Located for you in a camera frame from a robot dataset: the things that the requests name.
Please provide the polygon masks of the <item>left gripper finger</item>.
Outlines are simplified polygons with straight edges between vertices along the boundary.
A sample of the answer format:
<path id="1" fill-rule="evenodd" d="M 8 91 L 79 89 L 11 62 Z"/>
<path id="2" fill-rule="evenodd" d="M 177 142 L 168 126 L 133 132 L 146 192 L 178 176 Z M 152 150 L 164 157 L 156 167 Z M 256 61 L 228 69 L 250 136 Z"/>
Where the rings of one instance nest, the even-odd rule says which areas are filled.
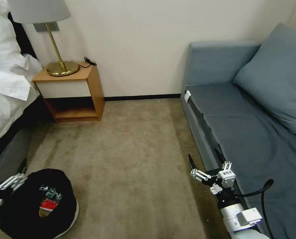
<path id="1" fill-rule="evenodd" d="M 12 190 L 13 192 L 16 191 L 21 186 L 21 182 L 19 181 L 9 181 L 9 182 L 3 182 L 0 184 L 0 191 L 4 190 Z"/>
<path id="2" fill-rule="evenodd" d="M 24 159 L 21 165 L 19 166 L 18 173 L 14 176 L 11 176 L 4 182 L 4 186 L 21 186 L 27 176 L 25 175 L 27 171 L 27 159 Z"/>

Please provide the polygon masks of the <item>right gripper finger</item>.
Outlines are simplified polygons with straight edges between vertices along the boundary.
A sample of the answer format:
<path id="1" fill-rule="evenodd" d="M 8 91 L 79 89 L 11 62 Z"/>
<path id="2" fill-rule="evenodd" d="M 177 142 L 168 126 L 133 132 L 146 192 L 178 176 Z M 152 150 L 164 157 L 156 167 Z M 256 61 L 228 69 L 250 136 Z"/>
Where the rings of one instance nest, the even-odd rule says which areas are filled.
<path id="1" fill-rule="evenodd" d="M 191 177 L 193 177 L 194 179 L 196 179 L 202 183 L 205 183 L 206 181 L 209 181 L 211 179 L 210 175 L 208 175 L 196 168 L 196 165 L 195 165 L 190 154 L 188 154 L 188 160 L 189 160 L 189 166 L 191 168 L 191 171 L 190 171 Z"/>
<path id="2" fill-rule="evenodd" d="M 217 172 L 231 170 L 232 162 L 227 161 L 226 158 L 224 157 L 223 153 L 217 149 L 215 149 L 215 154 L 217 156 L 217 159 L 221 163 L 219 165 L 220 166 L 219 169 L 217 169 Z"/>

